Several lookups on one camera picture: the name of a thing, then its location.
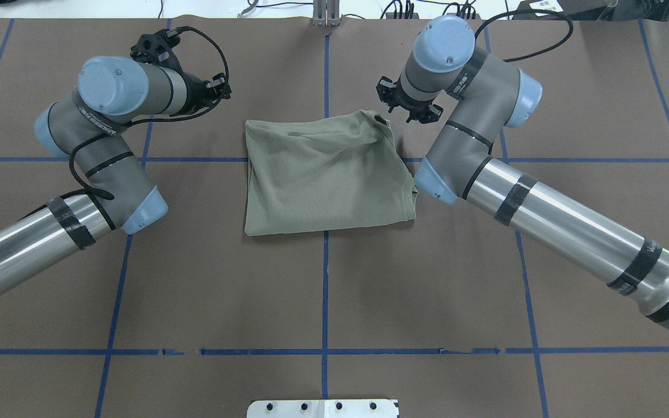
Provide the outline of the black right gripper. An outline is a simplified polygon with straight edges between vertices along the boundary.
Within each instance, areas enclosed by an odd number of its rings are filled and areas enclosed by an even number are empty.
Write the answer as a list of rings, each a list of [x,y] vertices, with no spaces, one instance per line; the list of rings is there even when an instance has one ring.
[[[437,122],[443,116],[444,109],[435,105],[433,99],[420,101],[409,97],[399,81],[393,82],[382,76],[375,90],[380,102],[389,107],[388,112],[392,112],[396,107],[409,112],[406,122],[417,121],[420,124],[430,124]]]

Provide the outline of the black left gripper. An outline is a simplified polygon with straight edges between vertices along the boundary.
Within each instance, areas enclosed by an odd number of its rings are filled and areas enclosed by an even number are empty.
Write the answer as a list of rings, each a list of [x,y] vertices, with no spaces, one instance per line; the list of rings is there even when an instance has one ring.
[[[160,114],[166,116],[204,116],[222,100],[231,98],[228,61],[218,43],[204,32],[197,35],[209,42],[221,58],[224,70],[211,80],[184,71],[173,48],[179,45],[181,32],[143,34],[132,46],[130,58],[136,63],[151,64],[162,69],[170,85],[170,98]]]

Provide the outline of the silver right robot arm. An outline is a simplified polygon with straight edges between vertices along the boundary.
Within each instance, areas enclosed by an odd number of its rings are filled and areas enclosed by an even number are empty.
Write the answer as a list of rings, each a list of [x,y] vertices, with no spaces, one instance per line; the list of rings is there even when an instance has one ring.
[[[522,125],[536,110],[542,86],[476,45],[466,20],[428,21],[399,78],[382,77],[376,90],[390,109],[406,109],[409,121],[422,124],[443,115],[434,103],[439,93],[457,100],[416,172],[420,191],[445,204],[465,200],[531,236],[669,330],[668,249],[492,156],[500,131]]]

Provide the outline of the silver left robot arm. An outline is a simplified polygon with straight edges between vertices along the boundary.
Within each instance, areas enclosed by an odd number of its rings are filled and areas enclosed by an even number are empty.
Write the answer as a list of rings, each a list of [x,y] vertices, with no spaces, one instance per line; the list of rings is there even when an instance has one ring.
[[[72,92],[34,124],[40,145],[66,158],[77,190],[55,197],[0,230],[0,296],[120,229],[138,233],[169,207],[123,134],[147,122],[183,122],[231,97],[230,66],[203,80],[182,68],[174,48],[194,27],[141,35],[130,56],[95,56]]]

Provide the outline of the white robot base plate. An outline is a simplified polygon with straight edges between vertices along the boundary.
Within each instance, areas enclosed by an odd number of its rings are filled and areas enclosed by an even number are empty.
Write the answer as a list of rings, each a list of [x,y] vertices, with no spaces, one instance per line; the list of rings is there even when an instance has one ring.
[[[399,417],[392,399],[285,399],[250,403],[247,417]]]

